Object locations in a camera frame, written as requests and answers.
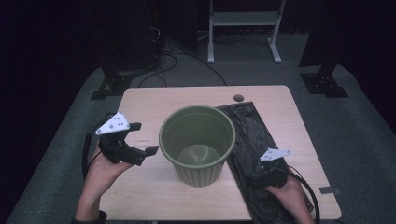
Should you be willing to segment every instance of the motion capture marker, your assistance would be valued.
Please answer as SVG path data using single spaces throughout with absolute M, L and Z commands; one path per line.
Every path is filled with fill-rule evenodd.
M 120 131 L 129 130 L 129 122 L 123 116 L 121 112 L 118 112 L 111 119 L 109 119 L 102 127 L 100 127 L 96 134 L 105 134 L 105 133 L 116 133 Z
M 245 97 L 244 97 L 243 95 L 236 94 L 236 95 L 233 97 L 233 99 L 234 99 L 236 102 L 240 103 L 240 102 L 243 102 L 243 101 L 245 100 Z
M 288 155 L 290 155 L 290 150 L 268 148 L 264 155 L 260 157 L 260 161 L 274 161 Z

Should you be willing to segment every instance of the person's right hand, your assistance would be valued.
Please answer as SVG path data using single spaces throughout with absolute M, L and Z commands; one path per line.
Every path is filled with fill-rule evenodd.
M 94 155 L 98 155 L 88 170 L 84 188 L 78 201 L 75 220 L 93 221 L 99 218 L 99 203 L 102 195 L 111 187 L 116 179 L 132 167 L 127 162 L 112 163 L 96 147 Z
M 299 181 L 288 176 L 288 180 L 282 188 L 268 186 L 265 189 L 280 200 L 283 207 L 291 213 L 297 223 L 314 223 L 314 219 L 306 207 L 303 187 Z

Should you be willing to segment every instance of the gray carpet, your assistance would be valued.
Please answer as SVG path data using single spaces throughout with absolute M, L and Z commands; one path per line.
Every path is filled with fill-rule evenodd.
M 244 35 L 231 45 L 215 45 L 211 65 L 230 86 L 286 85 L 300 110 L 319 160 L 336 195 L 346 224 L 396 223 L 396 136 L 361 91 L 356 79 L 342 66 L 333 73 L 348 98 L 310 95 L 300 73 L 317 67 L 299 68 L 307 34 L 279 34 L 276 45 L 282 64 L 275 64 L 266 35 Z M 177 47 L 172 41 L 169 48 Z M 206 61 L 207 48 L 184 48 Z M 222 86 L 219 76 L 201 61 L 185 54 L 172 54 L 177 66 L 158 76 L 136 77 L 132 88 Z M 161 69 L 171 67 L 171 56 L 161 57 Z M 29 185 L 7 223 L 68 223 L 73 217 L 82 188 L 81 153 L 85 133 L 108 112 L 116 112 L 121 97 L 91 101 L 104 74 L 93 72 L 70 107 Z M 337 223 L 326 220 L 323 223 Z

